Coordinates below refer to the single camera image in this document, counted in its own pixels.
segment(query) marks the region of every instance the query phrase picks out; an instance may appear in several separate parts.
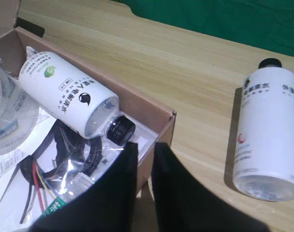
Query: black logo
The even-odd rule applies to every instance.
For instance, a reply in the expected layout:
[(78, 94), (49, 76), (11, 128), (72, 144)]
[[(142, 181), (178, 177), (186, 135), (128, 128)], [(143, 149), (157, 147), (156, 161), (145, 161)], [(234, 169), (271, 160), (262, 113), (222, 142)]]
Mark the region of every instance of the black logo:
[(244, 89), (246, 89), (248, 87), (248, 85), (250, 84), (250, 79), (249, 77), (246, 79), (245, 84), (244, 84)]
[(89, 106), (91, 101), (91, 96), (87, 93), (82, 93), (81, 95), (79, 95), (79, 101), (82, 103), (87, 103)]

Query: red wire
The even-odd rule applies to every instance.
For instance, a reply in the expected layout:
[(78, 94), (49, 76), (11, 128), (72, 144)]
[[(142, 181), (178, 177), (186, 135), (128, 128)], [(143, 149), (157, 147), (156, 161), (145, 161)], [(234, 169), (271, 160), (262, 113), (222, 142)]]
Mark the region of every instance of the red wire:
[(39, 185), (39, 181), (37, 179), (37, 174), (36, 174), (36, 162), (33, 162), (32, 175), (33, 175), (34, 185), (35, 185), (37, 195), (38, 195), (38, 198), (39, 198), (39, 202), (40, 202), (41, 211), (44, 212), (44, 205), (43, 205), (40, 185)]

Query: red logo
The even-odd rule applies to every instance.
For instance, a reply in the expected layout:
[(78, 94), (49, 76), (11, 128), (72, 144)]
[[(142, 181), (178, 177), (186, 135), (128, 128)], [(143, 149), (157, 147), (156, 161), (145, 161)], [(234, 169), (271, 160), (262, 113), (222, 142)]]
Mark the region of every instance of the red logo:
[(240, 143), (240, 144), (243, 144), (245, 141), (246, 141), (246, 137), (244, 134), (240, 133), (238, 135), (238, 138), (237, 138), (237, 141)]

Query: yellow wire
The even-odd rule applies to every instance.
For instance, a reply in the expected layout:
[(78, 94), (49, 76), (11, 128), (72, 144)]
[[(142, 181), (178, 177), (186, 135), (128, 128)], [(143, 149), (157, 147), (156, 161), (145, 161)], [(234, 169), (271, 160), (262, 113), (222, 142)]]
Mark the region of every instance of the yellow wire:
[(47, 185), (46, 185), (45, 182), (43, 181), (42, 176), (40, 175), (40, 172), (39, 172), (39, 169), (38, 169), (37, 165), (36, 165), (36, 173), (37, 173), (37, 175), (38, 175), (38, 177), (39, 177), (39, 179), (40, 179), (40, 182), (41, 182), (42, 185), (44, 186), (45, 190), (47, 190), (47, 192), (49, 193), (49, 195), (50, 195), (53, 199), (55, 199), (56, 197), (52, 194), (52, 192), (50, 191), (50, 189), (47, 187)]

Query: box flap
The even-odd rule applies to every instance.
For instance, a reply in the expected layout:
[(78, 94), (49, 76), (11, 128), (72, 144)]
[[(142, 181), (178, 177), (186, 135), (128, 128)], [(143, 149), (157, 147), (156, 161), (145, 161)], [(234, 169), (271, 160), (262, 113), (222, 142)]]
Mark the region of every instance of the box flap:
[(15, 26), (20, 0), (0, 0), (0, 36)]

